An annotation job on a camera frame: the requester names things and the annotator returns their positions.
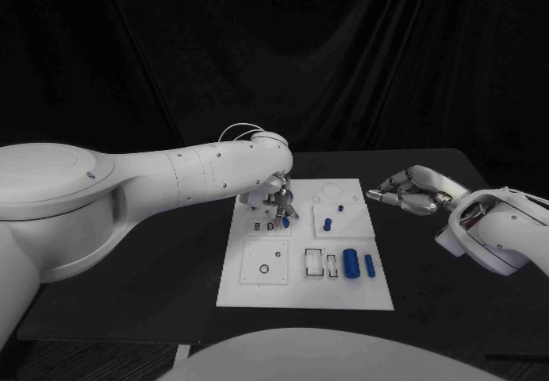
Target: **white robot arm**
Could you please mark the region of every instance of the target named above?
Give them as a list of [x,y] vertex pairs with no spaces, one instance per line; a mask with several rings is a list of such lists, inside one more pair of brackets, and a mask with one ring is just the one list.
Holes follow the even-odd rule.
[[291,165],[288,143],[269,132],[124,155],[65,144],[1,147],[0,349],[40,283],[83,272],[154,214],[240,194],[297,218]]
[[435,241],[452,253],[467,253],[478,264],[511,275],[531,260],[549,276],[549,210],[529,200],[547,201],[501,188],[474,193],[419,165],[392,176],[367,196],[418,215],[451,211]]

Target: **white board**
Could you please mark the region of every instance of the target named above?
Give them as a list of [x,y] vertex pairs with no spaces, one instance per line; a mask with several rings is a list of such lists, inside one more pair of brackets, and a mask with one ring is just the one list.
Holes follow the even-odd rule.
[[[291,204],[299,219],[291,220],[291,227],[282,228],[278,232],[263,229],[263,226],[266,227],[268,223],[274,222],[275,208],[265,206],[261,210],[252,210],[236,199],[216,306],[393,310],[360,182],[357,179],[292,179],[291,192],[294,194]],[[343,212],[337,210],[338,205],[344,206]],[[351,229],[351,233],[346,233],[344,229],[338,228],[333,230],[335,235],[340,235],[338,237],[317,237],[315,226],[324,223],[330,208],[334,210],[331,227],[335,229],[335,223],[338,228],[344,224],[350,226],[351,220],[356,228]],[[318,209],[317,220],[312,209]],[[256,222],[261,224],[258,231],[255,230]],[[279,259],[272,257],[274,244],[285,243],[285,283],[281,281],[281,275],[275,276],[278,272],[274,273],[276,284],[261,274],[258,270],[263,264],[259,263],[261,256],[256,262],[245,261],[246,244],[259,241],[266,242],[266,247],[262,249],[262,245],[253,243],[258,249],[253,253],[266,252],[263,260],[269,261]],[[341,253],[347,248],[357,251],[360,277],[356,279],[344,276]],[[311,262],[305,257],[307,249],[321,250],[323,275],[308,275],[307,263],[311,265]],[[363,258],[366,254],[372,255],[374,264],[373,278],[366,271]],[[253,283],[243,283],[243,273],[246,273],[246,280],[248,276],[256,277]]]

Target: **blue object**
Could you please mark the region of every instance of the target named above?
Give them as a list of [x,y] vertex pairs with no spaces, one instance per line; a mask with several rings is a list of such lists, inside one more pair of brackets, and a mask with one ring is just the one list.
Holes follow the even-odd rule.
[[360,267],[357,266],[357,251],[353,248],[343,250],[343,267],[346,268],[346,277],[357,278],[360,276]]
[[324,230],[328,232],[331,230],[331,218],[324,220]]
[[369,277],[373,278],[374,277],[374,263],[372,262],[372,255],[366,254],[363,258],[366,259],[366,269],[369,270]]

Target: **black backdrop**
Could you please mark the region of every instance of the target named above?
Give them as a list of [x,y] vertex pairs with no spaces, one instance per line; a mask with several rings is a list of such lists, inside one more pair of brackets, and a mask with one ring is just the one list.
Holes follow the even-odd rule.
[[0,144],[151,151],[249,121],[294,151],[458,148],[494,187],[549,195],[546,11],[517,0],[1,0]]

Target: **table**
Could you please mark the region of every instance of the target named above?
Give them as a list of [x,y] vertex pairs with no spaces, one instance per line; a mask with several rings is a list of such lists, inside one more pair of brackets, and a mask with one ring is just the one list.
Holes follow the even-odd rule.
[[[472,191],[487,184],[455,149],[294,153],[294,179],[359,178],[363,191],[421,164]],[[433,352],[549,355],[549,278],[533,264],[490,273],[433,241],[446,214],[367,199],[395,311],[216,307],[235,199],[148,218],[102,262],[46,286],[18,328],[27,340],[214,344],[262,329],[369,334]]]

